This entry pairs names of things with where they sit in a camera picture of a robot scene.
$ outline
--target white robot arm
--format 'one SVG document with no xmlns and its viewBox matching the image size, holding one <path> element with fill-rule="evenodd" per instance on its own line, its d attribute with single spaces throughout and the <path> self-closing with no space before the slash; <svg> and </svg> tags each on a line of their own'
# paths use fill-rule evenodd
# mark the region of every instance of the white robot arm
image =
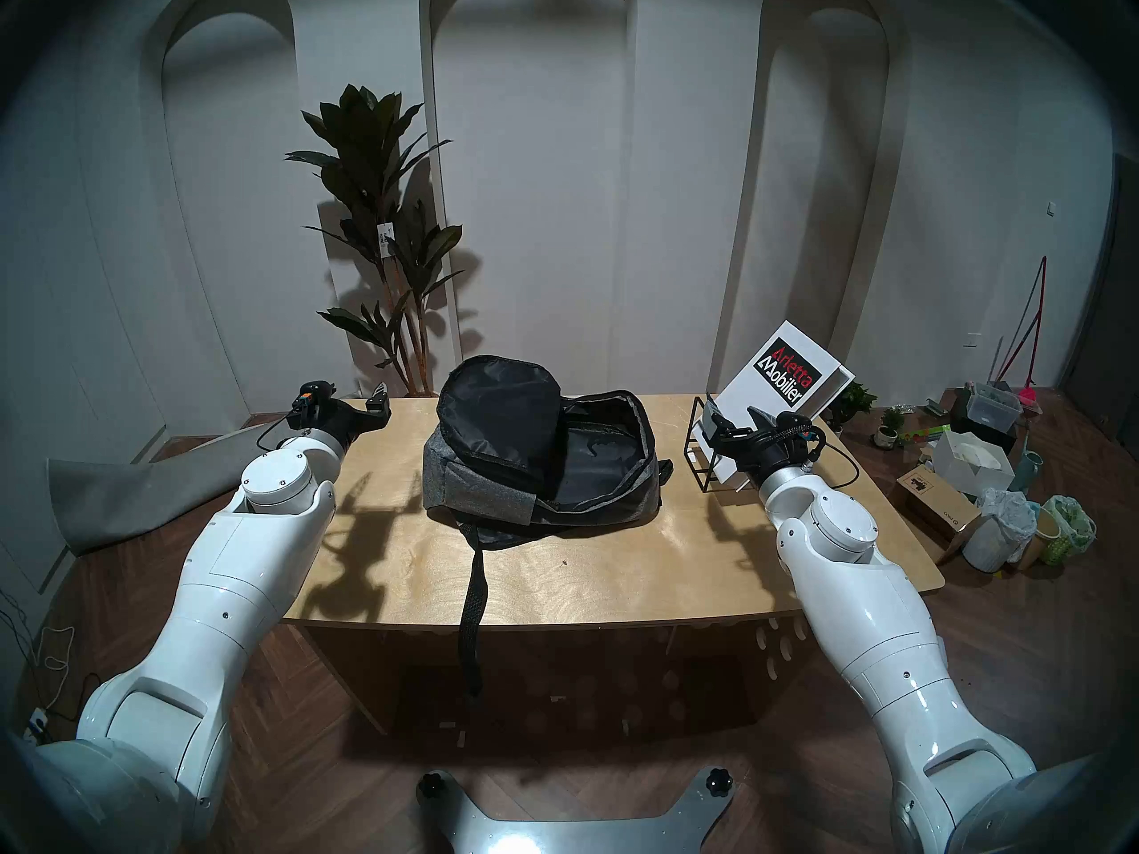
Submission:
<svg viewBox="0 0 1139 854">
<path fill-rule="evenodd" d="M 809 473 L 822 449 L 806 450 L 811 422 L 752 417 L 756 429 L 735 428 L 710 401 L 702 428 L 757 486 L 806 619 L 874 721 L 894 779 L 895 846 L 941 854 L 970 808 L 1035 766 L 966 708 L 925 602 L 878 551 L 874 517 Z"/>
<path fill-rule="evenodd" d="M 302 386 L 288 416 L 297 436 L 248 465 L 198 536 L 149 655 L 95 691 L 75 741 L 39 748 L 41 780 L 96 847 L 173 851 L 179 837 L 208 834 L 229 762 L 229 711 L 249 656 L 317 556 L 344 453 L 391 417 L 383 385 L 367 412 L 333 391 Z"/>
</svg>

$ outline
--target backpack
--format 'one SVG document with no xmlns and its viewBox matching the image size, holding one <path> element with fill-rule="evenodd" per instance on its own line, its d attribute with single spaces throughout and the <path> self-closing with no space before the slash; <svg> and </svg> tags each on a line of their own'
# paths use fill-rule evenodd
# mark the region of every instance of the backpack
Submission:
<svg viewBox="0 0 1139 854">
<path fill-rule="evenodd" d="M 542 367 L 483 354 L 459 364 L 439 395 L 424 446 L 424 508 L 449 508 L 475 556 L 459 621 L 459 663 L 482 690 L 478 623 L 483 551 L 573 526 L 652 518 L 672 462 L 658 462 L 645 408 L 631 392 L 563 397 Z"/>
</svg>

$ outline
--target backpack strap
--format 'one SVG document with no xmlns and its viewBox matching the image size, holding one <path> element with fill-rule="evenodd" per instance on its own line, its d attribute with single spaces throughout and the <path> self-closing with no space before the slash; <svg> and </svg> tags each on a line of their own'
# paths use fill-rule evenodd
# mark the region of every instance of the backpack strap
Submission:
<svg viewBox="0 0 1139 854">
<path fill-rule="evenodd" d="M 486 573 L 483 569 L 483 545 L 478 540 L 478 527 L 473 523 L 464 523 L 459 525 L 459 532 L 475 550 L 470 561 L 467 598 L 462 602 L 462 617 L 459 618 L 459 666 L 467 681 L 467 691 L 472 698 L 477 698 L 483 690 L 483 672 L 478 667 L 478 624 L 486 611 Z"/>
</svg>

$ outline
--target tissue box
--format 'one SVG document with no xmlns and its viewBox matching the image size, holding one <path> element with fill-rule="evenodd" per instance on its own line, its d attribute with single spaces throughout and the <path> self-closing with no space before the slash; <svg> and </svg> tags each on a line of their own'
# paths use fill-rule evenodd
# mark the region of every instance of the tissue box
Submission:
<svg viewBox="0 0 1139 854">
<path fill-rule="evenodd" d="M 933 450 L 937 476 L 966 495 L 980 495 L 986 486 L 1007 490 L 1013 483 L 1013 466 L 1005 451 L 975 434 L 947 432 Z"/>
</svg>

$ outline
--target power strip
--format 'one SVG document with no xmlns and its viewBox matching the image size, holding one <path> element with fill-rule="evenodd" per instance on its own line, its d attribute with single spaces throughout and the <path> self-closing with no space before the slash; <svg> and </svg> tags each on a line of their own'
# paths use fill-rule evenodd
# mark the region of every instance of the power strip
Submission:
<svg viewBox="0 0 1139 854">
<path fill-rule="evenodd" d="M 32 711 L 32 716 L 28 718 L 27 726 L 24 729 L 24 740 L 33 747 L 38 747 L 42 742 L 43 734 L 47 730 L 48 714 L 43 712 L 42 707 L 36 707 Z"/>
</svg>

